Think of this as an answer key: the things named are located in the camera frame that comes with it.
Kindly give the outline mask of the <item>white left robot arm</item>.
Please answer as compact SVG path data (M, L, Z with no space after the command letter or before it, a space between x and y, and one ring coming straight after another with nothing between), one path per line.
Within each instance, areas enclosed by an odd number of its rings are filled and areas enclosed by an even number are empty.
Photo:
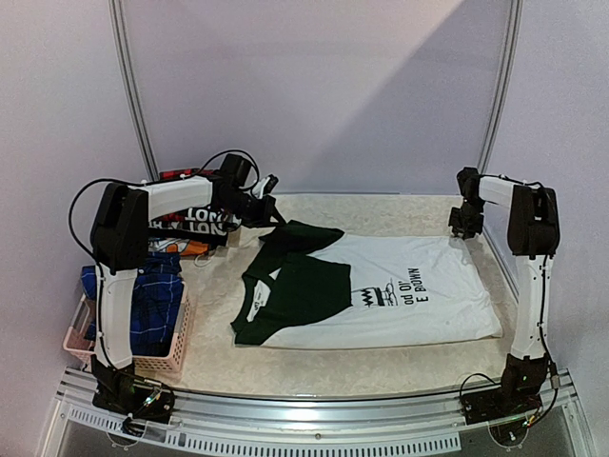
M220 172L190 175L173 181L131 184L100 178L102 195L90 243L97 275L95 362L113 372L133 363L129 341L132 291L137 270L145 262L149 222L183 209L223 209L246 228L268 228L283 218L270 192L278 178L270 174L254 189L241 189Z

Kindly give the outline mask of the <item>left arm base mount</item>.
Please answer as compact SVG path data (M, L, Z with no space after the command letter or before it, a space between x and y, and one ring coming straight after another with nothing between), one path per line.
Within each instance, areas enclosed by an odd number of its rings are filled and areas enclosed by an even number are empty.
M92 404L123 415L124 433L139 435L133 424L137 420L169 424L175 406L175 393L170 386L136 375L134 365L121 369L106 367L95 355L90 367L97 382Z

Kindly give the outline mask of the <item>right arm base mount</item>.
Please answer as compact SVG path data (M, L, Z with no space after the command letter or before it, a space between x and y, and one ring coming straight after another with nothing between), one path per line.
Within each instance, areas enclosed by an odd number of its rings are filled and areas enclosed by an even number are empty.
M489 385L485 389L465 391L472 378L482 378ZM543 421L558 400L559 388L553 388L553 396L545 404L539 393L504 402L500 383L484 373L472 373L459 387L461 414L467 426L486 424L492 440L500 447L521 445L529 430Z

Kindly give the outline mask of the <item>red black plaid shirt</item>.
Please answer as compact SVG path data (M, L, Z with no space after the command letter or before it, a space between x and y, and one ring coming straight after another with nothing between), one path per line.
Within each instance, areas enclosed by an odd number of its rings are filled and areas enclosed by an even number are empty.
M225 235L227 229L235 227L231 216L226 216L220 209L211 208L211 187L208 180L202 176L190 179L196 171L197 169L173 169L160 172L160 180L168 181L170 189L183 181L189 183L189 188L180 189L179 198L177 192L171 193L170 204L163 204L151 213L152 229Z

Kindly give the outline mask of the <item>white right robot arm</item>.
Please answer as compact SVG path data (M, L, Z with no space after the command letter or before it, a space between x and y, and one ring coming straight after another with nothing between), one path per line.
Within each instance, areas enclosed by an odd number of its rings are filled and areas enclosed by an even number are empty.
M448 226L462 240L480 234L485 204L509 210L507 243L515 257L518 312L514 340L506 357L492 407L511 415L539 394L553 360L546 342L549 289L560 243L558 202L553 189L465 167L457 174L462 205L452 208Z

